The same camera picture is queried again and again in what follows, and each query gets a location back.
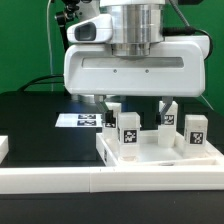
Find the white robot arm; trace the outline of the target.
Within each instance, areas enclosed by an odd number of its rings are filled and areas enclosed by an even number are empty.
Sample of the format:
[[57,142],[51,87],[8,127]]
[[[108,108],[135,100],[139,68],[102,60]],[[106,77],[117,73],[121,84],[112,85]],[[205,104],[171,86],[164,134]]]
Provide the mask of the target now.
[[162,10],[171,1],[100,0],[99,15],[67,29],[65,88],[92,95],[106,123],[114,121],[108,95],[160,96],[164,122],[175,97],[204,92],[210,37],[190,25],[165,28]]

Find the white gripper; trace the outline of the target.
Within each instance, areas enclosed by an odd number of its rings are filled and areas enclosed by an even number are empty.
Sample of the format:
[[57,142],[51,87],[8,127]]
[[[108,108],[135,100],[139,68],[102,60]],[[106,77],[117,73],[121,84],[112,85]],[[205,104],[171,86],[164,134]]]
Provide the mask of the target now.
[[103,95],[161,96],[156,123],[164,124],[172,97],[197,97],[205,90],[206,36],[171,36],[153,44],[146,57],[116,57],[106,44],[71,46],[64,83],[71,94],[92,94],[104,123],[114,123]]

